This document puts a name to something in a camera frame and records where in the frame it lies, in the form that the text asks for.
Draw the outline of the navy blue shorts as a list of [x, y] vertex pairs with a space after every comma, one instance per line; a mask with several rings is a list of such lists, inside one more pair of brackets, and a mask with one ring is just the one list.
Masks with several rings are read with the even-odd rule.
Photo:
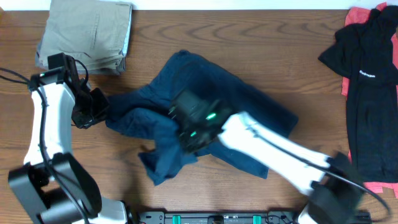
[[265, 93], [206, 58], [181, 50], [173, 54], [159, 74], [136, 91], [109, 97], [106, 126], [122, 135], [152, 139], [155, 149], [141, 152], [139, 158], [154, 185], [174, 178], [183, 166], [211, 154], [248, 174], [266, 179], [268, 168], [249, 156], [213, 142], [193, 154], [183, 151], [180, 127], [169, 115], [172, 99], [188, 89], [201, 99], [226, 100], [238, 111], [253, 118], [283, 137], [288, 137], [299, 118]]

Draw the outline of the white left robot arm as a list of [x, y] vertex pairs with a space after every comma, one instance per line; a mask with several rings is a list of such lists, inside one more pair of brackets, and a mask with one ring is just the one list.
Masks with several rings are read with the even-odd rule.
[[34, 121], [24, 165], [8, 183], [33, 223], [130, 223], [124, 202], [101, 196], [72, 153], [72, 111], [78, 75], [55, 68], [32, 75]]

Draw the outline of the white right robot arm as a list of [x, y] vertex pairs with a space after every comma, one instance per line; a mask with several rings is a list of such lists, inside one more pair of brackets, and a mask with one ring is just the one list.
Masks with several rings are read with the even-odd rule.
[[295, 223], [371, 222], [368, 212], [357, 209], [364, 188], [346, 155], [330, 157], [311, 151], [265, 127], [245, 111], [179, 111], [175, 117], [182, 124], [186, 150], [192, 152], [217, 139], [227, 149], [272, 169], [306, 195], [308, 202]]

